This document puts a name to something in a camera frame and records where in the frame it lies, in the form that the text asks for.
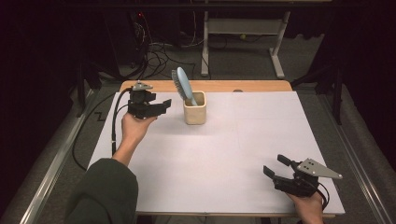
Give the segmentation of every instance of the sleeve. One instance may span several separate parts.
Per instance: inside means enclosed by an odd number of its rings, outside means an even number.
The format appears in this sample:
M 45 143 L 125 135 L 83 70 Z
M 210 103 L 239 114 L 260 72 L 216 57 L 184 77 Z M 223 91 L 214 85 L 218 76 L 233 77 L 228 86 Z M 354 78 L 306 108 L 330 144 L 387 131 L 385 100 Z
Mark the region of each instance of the sleeve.
M 128 167 L 101 159 L 72 191 L 65 223 L 133 223 L 137 192 L 136 176 Z

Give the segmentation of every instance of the table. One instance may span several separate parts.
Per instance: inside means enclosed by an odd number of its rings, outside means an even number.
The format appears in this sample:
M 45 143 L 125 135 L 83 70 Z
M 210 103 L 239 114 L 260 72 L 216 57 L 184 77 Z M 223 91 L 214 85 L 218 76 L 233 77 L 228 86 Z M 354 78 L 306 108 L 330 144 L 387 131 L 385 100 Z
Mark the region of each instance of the table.
M 332 0 L 247 0 L 238 2 L 331 2 Z M 215 0 L 211 2 L 235 2 L 235 0 Z M 204 46 L 202 50 L 201 74 L 203 77 L 209 74 L 209 34 L 235 34 L 235 35 L 276 35 L 276 44 L 269 48 L 271 60 L 273 62 L 276 76 L 279 79 L 285 78 L 282 66 L 277 56 L 282 43 L 283 35 L 289 22 L 290 12 L 286 11 L 282 19 L 279 20 L 252 20 L 252 19 L 210 19 L 206 11 L 204 16 Z
M 206 91 L 204 125 L 184 123 L 182 100 L 172 81 L 145 83 L 154 86 L 151 91 L 158 92 L 159 102 L 169 98 L 173 102 L 151 124 L 129 165 L 139 182 L 139 215 L 296 216 L 290 199 L 274 189 L 262 166 L 290 177 L 292 170 L 276 160 L 277 154 L 296 161 L 309 154 L 325 163 L 298 96 L 287 81 L 191 81 L 194 90 Z M 133 84 L 125 82 L 120 89 Z M 90 165 L 111 156 L 111 116 L 109 113 Z M 119 143 L 120 125 L 117 133 Z M 320 182 L 332 197 L 325 217 L 345 213 L 332 180 Z

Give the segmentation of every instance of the beige cup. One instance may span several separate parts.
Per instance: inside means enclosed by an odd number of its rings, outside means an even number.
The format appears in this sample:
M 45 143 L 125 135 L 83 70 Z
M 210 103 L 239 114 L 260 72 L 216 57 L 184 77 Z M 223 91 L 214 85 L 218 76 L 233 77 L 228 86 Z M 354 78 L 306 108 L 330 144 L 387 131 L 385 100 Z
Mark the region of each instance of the beige cup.
M 185 100 L 184 120 L 187 124 L 204 124 L 206 122 L 206 96 L 203 91 L 192 93 L 198 105 L 192 105 L 190 100 Z

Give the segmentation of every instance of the person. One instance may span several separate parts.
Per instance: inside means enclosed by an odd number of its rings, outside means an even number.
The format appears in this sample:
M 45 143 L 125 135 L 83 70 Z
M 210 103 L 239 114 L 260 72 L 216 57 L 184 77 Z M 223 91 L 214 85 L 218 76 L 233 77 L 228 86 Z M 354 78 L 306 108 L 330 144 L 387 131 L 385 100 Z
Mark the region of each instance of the person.
M 123 116 L 120 146 L 111 159 L 91 165 L 73 189 L 65 209 L 65 223 L 134 223 L 138 185 L 128 165 L 155 119 L 137 119 L 129 113 Z M 309 198 L 288 196 L 302 223 L 323 223 L 318 193 Z

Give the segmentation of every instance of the blue brush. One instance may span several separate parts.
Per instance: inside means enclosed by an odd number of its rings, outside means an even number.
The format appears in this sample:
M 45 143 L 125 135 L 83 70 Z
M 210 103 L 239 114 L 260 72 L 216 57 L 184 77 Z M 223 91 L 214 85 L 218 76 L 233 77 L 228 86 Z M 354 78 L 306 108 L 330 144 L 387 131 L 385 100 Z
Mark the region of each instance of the blue brush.
M 198 105 L 195 102 L 194 96 L 192 95 L 189 79 L 181 67 L 179 67 L 177 71 L 172 70 L 172 79 L 174 80 L 175 86 L 181 98 L 183 100 L 191 100 L 192 105 Z

